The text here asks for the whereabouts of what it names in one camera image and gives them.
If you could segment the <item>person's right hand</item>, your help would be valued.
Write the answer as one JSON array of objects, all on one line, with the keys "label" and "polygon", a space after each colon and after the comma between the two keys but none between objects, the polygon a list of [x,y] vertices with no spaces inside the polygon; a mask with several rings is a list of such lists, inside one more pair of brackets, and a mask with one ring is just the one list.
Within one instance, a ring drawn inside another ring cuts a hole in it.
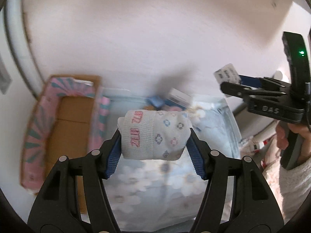
[{"label": "person's right hand", "polygon": [[[303,124],[287,124],[290,131],[299,134],[303,137],[301,146],[301,154],[297,160],[298,165],[302,165],[310,159],[310,131],[307,126]],[[288,147],[288,140],[284,128],[278,124],[276,127],[277,147],[285,150]]]}]

